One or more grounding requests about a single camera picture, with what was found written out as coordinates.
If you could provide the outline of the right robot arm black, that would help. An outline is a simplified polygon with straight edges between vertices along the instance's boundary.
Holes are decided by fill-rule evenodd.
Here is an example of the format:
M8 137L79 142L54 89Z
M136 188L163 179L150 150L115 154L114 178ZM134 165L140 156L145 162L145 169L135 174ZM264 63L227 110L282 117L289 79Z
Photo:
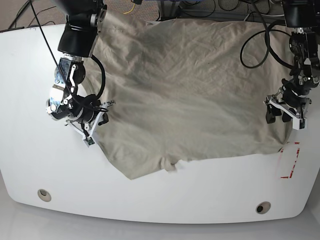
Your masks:
M91 146L96 143L96 128L108 123L108 108L115 104L113 100L100 100L106 86L106 72L93 55L107 5L102 0L57 0L55 4L65 13L66 24L58 45L63 57L55 62L54 84L46 112L54 120L64 120L65 125L71 126L87 146ZM78 94L86 76L84 58L92 59L101 71L97 94Z

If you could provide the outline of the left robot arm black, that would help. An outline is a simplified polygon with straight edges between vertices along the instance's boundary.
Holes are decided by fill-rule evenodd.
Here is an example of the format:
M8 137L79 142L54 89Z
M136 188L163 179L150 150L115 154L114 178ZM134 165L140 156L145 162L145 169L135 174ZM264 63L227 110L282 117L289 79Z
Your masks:
M272 124L281 116L292 122L295 130L306 128L306 114L312 100L310 91L320 84L320 2L318 0L283 0L285 25L292 29L289 49L293 53L290 79L282 79L278 92L265 99L266 122Z

